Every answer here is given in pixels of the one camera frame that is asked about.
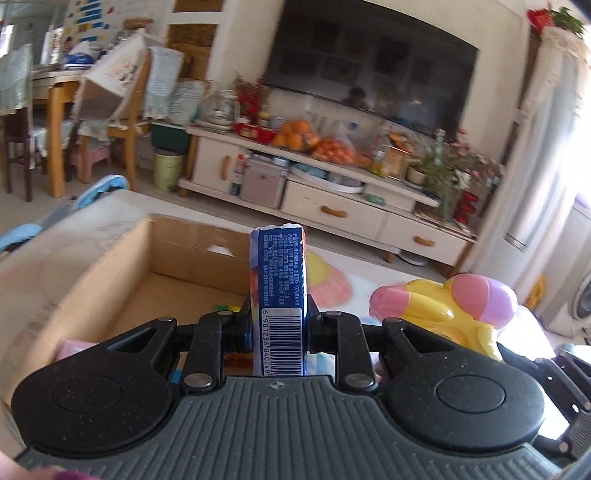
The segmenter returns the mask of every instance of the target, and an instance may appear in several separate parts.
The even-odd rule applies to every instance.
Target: wooden drawer handle
[[[416,244],[422,245],[424,247],[434,247],[435,246],[435,242],[433,240],[425,240],[424,238],[421,238],[418,235],[415,235],[413,237],[413,241]]]
[[[230,155],[226,155],[222,160],[222,171],[220,172],[220,178],[224,181],[228,179],[228,167],[230,166]]]
[[[333,210],[332,208],[327,207],[326,205],[320,207],[320,211],[322,213],[325,213],[326,215],[332,215],[333,217],[347,218],[349,216],[349,214],[344,210]]]

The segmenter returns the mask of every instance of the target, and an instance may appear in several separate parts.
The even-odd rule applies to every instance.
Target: barcode
[[[261,353],[265,377],[303,375],[301,308],[261,311]]]

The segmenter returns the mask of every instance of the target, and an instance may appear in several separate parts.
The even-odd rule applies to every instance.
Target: trash can
[[[154,185],[158,190],[171,190],[177,187],[183,174],[185,155],[169,150],[156,150],[154,154]]]

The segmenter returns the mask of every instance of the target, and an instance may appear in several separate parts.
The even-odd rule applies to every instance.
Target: white wall
[[[515,112],[525,65],[528,25],[522,0],[371,0],[435,25],[479,49],[462,127],[471,143],[486,155],[498,157]],[[263,74],[271,51],[283,0],[233,0],[234,12],[224,42],[222,65],[213,79],[227,86],[239,72],[254,80]],[[271,109],[288,111],[287,105],[312,109],[332,117],[375,117],[324,100],[302,101],[288,92],[274,92]]]

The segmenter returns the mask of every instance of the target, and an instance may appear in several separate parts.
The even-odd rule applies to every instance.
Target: drawer
[[[229,193],[240,147],[201,137],[193,170],[193,183]]]
[[[343,232],[375,239],[386,212],[324,190],[288,181],[281,211]]]
[[[467,242],[411,219],[388,214],[378,242],[408,250],[447,265],[455,265]]]

